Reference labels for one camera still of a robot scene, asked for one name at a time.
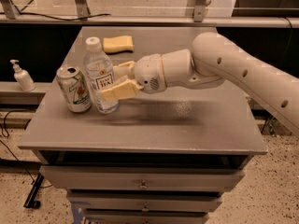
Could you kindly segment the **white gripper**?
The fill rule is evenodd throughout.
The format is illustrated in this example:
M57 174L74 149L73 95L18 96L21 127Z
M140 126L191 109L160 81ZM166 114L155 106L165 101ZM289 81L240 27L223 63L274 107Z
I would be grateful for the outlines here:
M111 86L98 91L97 97L102 100L130 99L136 97L140 91L153 94L166 89L162 56L160 54L143 57L136 63L134 61L120 63L113 67L113 71L116 79L125 76L135 79L118 79Z

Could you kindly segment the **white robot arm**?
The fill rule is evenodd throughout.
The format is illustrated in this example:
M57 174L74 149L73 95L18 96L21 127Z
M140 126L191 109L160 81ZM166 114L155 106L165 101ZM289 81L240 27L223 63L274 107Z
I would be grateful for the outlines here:
M208 89L229 80L293 134L299 135L299 80L265 63L216 32L198 35L190 49L152 54L113 68L115 81L96 93L123 100L170 87Z

